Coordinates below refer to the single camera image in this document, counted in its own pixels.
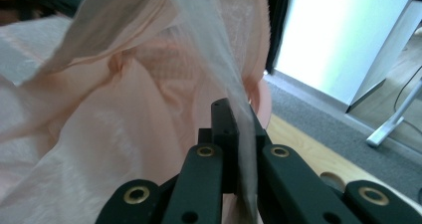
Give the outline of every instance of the white fabric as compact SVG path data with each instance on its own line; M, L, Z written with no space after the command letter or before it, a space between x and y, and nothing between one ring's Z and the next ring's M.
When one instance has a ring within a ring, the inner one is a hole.
M125 182L180 171L211 103L251 91L268 52L266 0L215 1L230 72L170 0L85 0L35 77L0 78L1 223L95 223Z

